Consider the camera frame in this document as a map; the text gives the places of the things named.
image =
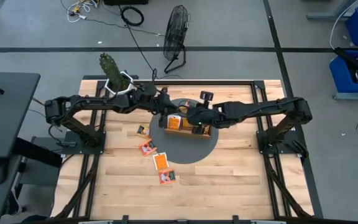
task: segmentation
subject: black fan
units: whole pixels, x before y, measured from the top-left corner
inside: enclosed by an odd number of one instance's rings
[[[167,32],[164,40],[164,57],[170,61],[164,69],[165,73],[171,72],[186,64],[186,48],[183,45],[185,41],[186,31],[188,28],[188,13],[187,9],[182,5],[173,8],[171,16],[168,21]],[[183,49],[183,63],[174,68],[168,69],[173,61],[178,60],[180,50]]]

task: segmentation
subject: concrete floor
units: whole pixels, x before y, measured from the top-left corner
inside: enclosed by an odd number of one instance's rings
[[[66,7],[75,0],[63,0]],[[333,22],[308,21],[308,12],[332,11],[338,1],[270,0],[281,47],[329,47]],[[185,45],[189,47],[274,47],[263,1],[259,0],[150,0],[138,7],[145,15],[140,29],[163,34],[174,6],[183,4],[191,13]],[[107,6],[118,12],[116,6]],[[91,9],[89,19],[123,25],[103,8]],[[134,33],[141,47],[163,46],[163,37]],[[340,22],[335,46],[349,47],[350,37]],[[0,10],[0,47],[135,47],[128,30],[104,24],[67,22],[59,0],[6,0]],[[0,53],[0,72],[35,72],[41,80],[35,97],[47,100],[78,92],[83,75],[101,75],[100,52]],[[138,52],[111,52],[121,70],[150,78],[150,70]],[[145,52],[162,71],[167,64],[161,52]],[[295,96],[308,100],[314,119],[303,126],[310,152],[316,188],[325,218],[358,220],[358,101],[334,101],[329,63],[331,53],[284,53]],[[275,52],[189,51],[187,64],[173,72],[186,79],[282,79]],[[33,110],[43,112],[36,104]],[[19,136],[47,136],[45,120],[28,112]],[[53,187],[25,186],[20,201],[29,212],[3,216],[1,223],[19,222],[30,214],[48,215]]]

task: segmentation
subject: wooden table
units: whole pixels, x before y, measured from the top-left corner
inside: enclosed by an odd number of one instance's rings
[[[97,80],[83,80],[79,94],[94,95],[96,84]],[[265,86],[268,100],[284,97],[280,80],[265,80]],[[214,93],[211,104],[253,103],[251,89],[244,85],[168,86],[171,100],[197,100],[201,90]],[[90,116],[90,111],[76,114],[84,123],[89,123]],[[100,157],[91,219],[120,220],[123,215],[129,215],[131,220],[230,220],[233,215],[243,220],[273,218],[264,160],[255,136],[255,118],[220,129],[216,147],[203,160],[193,164],[171,162],[177,182],[163,186],[158,182],[152,156],[144,157],[138,148],[145,139],[135,134],[139,125],[149,124],[151,118],[150,113],[141,110],[131,114],[108,111],[106,145]],[[272,116],[275,124],[282,118]],[[295,154],[282,154],[280,158],[288,190],[313,214],[300,159]],[[82,160],[82,155],[74,156],[61,168],[52,216],[62,210],[77,189]],[[284,215],[277,188],[276,194],[280,214]],[[80,215],[84,214],[87,193],[83,195]]]

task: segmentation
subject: black desk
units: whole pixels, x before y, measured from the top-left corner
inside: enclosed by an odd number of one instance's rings
[[[45,163],[50,159],[55,167],[62,161],[58,154],[17,137],[39,79],[35,73],[0,73],[0,88],[5,91],[0,95],[0,157],[10,162],[8,177],[0,185],[0,216],[23,155]]]

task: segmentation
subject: cactus plant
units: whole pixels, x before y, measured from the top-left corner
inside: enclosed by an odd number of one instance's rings
[[[102,53],[99,58],[99,64],[109,78],[113,91],[119,92],[128,88],[129,81],[121,75],[116,62],[109,54]]]

